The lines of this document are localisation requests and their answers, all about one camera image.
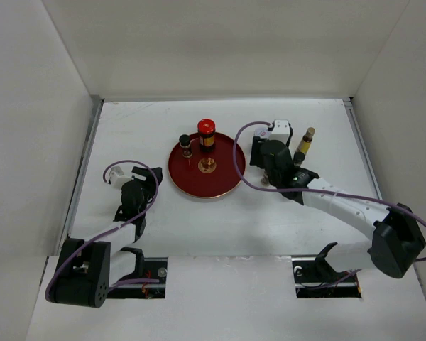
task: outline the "white table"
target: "white table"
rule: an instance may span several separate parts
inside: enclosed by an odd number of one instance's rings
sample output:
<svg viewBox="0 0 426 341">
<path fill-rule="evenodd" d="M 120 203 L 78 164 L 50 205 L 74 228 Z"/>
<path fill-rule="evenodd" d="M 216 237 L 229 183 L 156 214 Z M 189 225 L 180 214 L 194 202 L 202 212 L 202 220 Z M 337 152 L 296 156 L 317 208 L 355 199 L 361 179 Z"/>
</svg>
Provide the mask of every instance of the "white table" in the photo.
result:
<svg viewBox="0 0 426 341">
<path fill-rule="evenodd" d="M 393 280 L 359 274 L 363 299 L 297 299 L 289 254 L 317 253 L 329 242 L 364 236 L 316 210 L 244 184 L 218 200 L 180 192 L 167 160 L 178 136 L 205 117 L 234 137 L 250 121 L 288 119 L 296 148 L 316 134 L 303 164 L 350 193 L 375 195 L 344 103 L 332 99 L 240 99 L 104 105 L 72 226 L 86 237 L 109 226 L 120 193 L 104 168 L 134 158 L 163 167 L 160 195 L 136 243 L 146 256 L 169 256 L 165 300 L 109 300 L 99 310 L 46 303 L 40 293 L 28 340 L 426 340 L 426 302 L 413 269 Z M 253 129 L 240 145 L 249 161 Z M 132 165 L 124 165 L 130 171 Z M 259 183 L 262 170 L 247 166 Z M 253 256 L 228 259 L 224 256 Z M 53 274 L 48 264 L 42 288 Z"/>
</svg>

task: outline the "white wall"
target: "white wall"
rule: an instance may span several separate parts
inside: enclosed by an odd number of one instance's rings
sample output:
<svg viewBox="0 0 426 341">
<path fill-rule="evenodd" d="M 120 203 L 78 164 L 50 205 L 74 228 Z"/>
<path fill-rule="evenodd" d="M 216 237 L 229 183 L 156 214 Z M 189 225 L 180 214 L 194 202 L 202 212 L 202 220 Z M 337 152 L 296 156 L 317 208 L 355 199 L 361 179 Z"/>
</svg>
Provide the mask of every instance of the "white wall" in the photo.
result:
<svg viewBox="0 0 426 341">
<path fill-rule="evenodd" d="M 355 94 L 408 0 L 44 0 L 92 94 Z"/>
<path fill-rule="evenodd" d="M 23 340 L 92 102 L 40 0 L 0 0 L 0 340 Z"/>
<path fill-rule="evenodd" d="M 426 0 L 410 0 L 354 106 L 384 196 L 426 219 Z"/>
</svg>

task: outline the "red bottle cap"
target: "red bottle cap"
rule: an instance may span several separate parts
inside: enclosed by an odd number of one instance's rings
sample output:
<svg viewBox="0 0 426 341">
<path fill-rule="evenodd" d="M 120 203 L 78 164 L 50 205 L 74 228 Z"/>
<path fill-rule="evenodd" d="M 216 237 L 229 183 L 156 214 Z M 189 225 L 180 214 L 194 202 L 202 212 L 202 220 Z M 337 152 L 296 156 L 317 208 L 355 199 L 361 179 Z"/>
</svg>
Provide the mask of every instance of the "red bottle cap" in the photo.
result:
<svg viewBox="0 0 426 341">
<path fill-rule="evenodd" d="M 201 119 L 197 124 L 197 130 L 202 134 L 211 134 L 215 129 L 216 126 L 211 119 Z"/>
</svg>

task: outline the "round tray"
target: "round tray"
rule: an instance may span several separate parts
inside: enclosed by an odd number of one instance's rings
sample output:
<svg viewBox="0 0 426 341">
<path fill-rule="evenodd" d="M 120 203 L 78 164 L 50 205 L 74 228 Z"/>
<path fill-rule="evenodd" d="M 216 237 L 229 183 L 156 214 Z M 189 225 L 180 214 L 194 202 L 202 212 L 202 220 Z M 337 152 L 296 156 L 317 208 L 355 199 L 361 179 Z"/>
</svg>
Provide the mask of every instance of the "round tray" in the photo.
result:
<svg viewBox="0 0 426 341">
<path fill-rule="evenodd" d="M 215 149 L 210 153 L 205 153 L 200 150 L 199 134 L 191 134 L 190 138 L 191 158 L 183 157 L 179 144 L 170 153 L 169 175 L 174 184 L 181 191 L 193 197 L 220 197 L 233 190 L 241 181 L 232 162 L 234 140 L 224 134 L 216 133 L 214 135 Z M 200 161 L 209 157 L 214 159 L 216 168 L 212 167 L 207 170 L 211 173 L 205 173 L 205 169 L 200 166 Z M 246 159 L 238 145 L 236 158 L 241 174 L 244 174 Z"/>
</svg>

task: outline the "dark red tray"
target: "dark red tray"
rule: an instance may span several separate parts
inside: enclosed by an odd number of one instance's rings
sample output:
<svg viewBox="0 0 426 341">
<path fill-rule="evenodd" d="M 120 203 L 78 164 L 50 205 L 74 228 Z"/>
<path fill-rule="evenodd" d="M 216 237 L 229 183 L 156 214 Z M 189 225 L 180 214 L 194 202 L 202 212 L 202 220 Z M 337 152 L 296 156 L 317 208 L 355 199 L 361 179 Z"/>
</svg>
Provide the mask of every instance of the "dark red tray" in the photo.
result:
<svg viewBox="0 0 426 341">
<path fill-rule="evenodd" d="M 191 134 L 192 157 L 184 158 L 182 148 L 177 144 L 169 156 L 169 175 L 174 184 L 183 192 L 194 197 L 213 198 L 227 194 L 241 181 L 232 162 L 234 140 L 216 133 L 215 149 L 211 153 L 200 150 L 199 135 Z M 216 168 L 211 173 L 199 169 L 199 161 L 211 157 L 216 161 Z M 236 147 L 236 158 L 241 174 L 244 174 L 246 159 L 240 146 Z"/>
</svg>

